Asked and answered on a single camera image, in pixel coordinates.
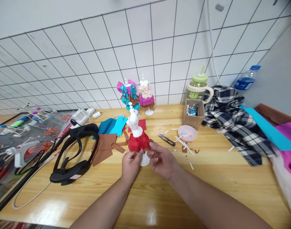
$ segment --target red fabric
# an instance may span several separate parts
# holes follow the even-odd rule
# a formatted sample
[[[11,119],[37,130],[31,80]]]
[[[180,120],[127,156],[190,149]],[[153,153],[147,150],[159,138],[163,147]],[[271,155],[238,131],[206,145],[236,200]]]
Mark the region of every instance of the red fabric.
[[[148,150],[149,149],[149,137],[144,131],[142,131],[141,136],[135,138],[131,133],[128,148],[130,151],[138,152],[140,149]]]
[[[139,120],[138,126],[140,126],[143,130],[146,130],[146,120],[145,119],[141,119]]]

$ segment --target white tiled wall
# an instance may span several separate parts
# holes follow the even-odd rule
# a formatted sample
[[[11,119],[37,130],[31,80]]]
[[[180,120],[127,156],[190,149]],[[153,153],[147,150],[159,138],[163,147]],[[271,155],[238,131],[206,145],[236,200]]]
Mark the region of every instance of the white tiled wall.
[[[291,1],[210,0],[220,84],[257,64],[291,23]],[[220,4],[222,11],[215,9]],[[213,70],[204,0],[163,0],[0,39],[0,115],[120,108],[117,82],[150,81],[156,104],[184,100],[187,83]]]

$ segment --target blue bottle cap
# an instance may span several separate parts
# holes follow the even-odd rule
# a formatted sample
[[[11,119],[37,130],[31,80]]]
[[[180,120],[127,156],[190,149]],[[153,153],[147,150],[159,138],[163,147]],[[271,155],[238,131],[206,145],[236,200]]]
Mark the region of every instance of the blue bottle cap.
[[[261,65],[252,65],[250,70],[259,70],[261,68]]]

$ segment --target human hand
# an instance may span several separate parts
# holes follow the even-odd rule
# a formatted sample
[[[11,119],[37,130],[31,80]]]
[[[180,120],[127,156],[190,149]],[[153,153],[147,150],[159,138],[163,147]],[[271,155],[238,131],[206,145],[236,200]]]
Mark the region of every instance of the human hand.
[[[144,153],[144,150],[139,150],[138,153],[127,151],[126,154],[122,158],[122,175],[121,180],[127,184],[132,185],[134,182],[138,170],[139,165],[141,162],[142,155]]]
[[[150,139],[150,150],[147,152],[147,155],[150,158],[152,170],[168,181],[180,166],[170,150],[160,146],[152,139]]]

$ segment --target cardboard box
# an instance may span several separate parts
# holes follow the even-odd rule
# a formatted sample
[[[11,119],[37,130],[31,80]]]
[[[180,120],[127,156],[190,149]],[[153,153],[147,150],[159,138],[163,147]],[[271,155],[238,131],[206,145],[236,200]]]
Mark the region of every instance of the cardboard box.
[[[197,106],[198,113],[197,116],[189,116],[187,115],[187,105],[194,105],[199,103]],[[202,121],[205,118],[205,110],[204,110],[204,103],[202,100],[194,100],[194,99],[186,99],[184,111],[183,111],[183,125],[188,125],[193,127],[194,129],[198,130]]]

